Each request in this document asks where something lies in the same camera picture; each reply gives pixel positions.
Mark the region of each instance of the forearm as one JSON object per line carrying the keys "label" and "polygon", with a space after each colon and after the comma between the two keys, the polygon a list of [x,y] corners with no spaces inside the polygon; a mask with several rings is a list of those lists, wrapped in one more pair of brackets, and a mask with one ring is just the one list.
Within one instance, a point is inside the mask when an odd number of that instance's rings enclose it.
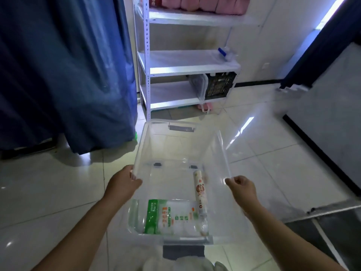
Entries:
{"label": "forearm", "polygon": [[340,265],[295,234],[273,217],[261,204],[246,210],[259,237],[282,270],[344,271]]}
{"label": "forearm", "polygon": [[115,213],[111,204],[98,201],[33,270],[88,270]]}

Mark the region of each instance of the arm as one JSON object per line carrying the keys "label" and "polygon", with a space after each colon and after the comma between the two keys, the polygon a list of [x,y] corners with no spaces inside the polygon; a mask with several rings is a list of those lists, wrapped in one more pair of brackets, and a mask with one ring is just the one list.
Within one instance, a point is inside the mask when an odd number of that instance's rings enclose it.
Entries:
{"label": "arm", "polygon": [[130,173],[132,168],[132,165],[127,165],[114,174],[106,187],[103,198],[34,267],[33,271],[89,269],[111,219],[142,184],[142,180],[135,180]]}
{"label": "arm", "polygon": [[270,214],[258,201],[253,182],[244,176],[226,179],[238,205],[252,222],[282,270],[345,271]]}

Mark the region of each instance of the window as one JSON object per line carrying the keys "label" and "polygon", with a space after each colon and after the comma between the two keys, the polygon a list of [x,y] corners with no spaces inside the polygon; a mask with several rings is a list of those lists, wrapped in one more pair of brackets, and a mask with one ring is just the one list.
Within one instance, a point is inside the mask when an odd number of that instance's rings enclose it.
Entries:
{"label": "window", "polygon": [[326,13],[322,21],[319,23],[319,25],[316,27],[317,30],[323,29],[325,24],[330,20],[332,15],[336,12],[336,10],[340,7],[340,5],[343,3],[344,0],[336,0],[330,10]]}

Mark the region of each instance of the hand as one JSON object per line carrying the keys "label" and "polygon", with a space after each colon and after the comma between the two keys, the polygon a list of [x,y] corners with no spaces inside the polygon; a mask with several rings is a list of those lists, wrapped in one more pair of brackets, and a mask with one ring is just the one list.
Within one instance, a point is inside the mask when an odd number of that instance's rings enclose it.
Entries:
{"label": "hand", "polygon": [[226,185],[231,189],[237,204],[247,214],[247,210],[258,204],[255,184],[245,176],[237,176],[225,180]]}
{"label": "hand", "polygon": [[134,192],[142,185],[142,180],[137,179],[131,170],[133,165],[126,165],[115,173],[106,187],[103,200],[118,211],[133,196]]}

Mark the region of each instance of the electrical outlet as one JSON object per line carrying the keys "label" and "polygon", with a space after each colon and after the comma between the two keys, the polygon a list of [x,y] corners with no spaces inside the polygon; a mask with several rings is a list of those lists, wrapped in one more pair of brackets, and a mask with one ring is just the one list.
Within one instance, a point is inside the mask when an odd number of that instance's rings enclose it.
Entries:
{"label": "electrical outlet", "polygon": [[270,66],[270,63],[264,63],[262,66],[262,70],[269,68],[269,66]]}

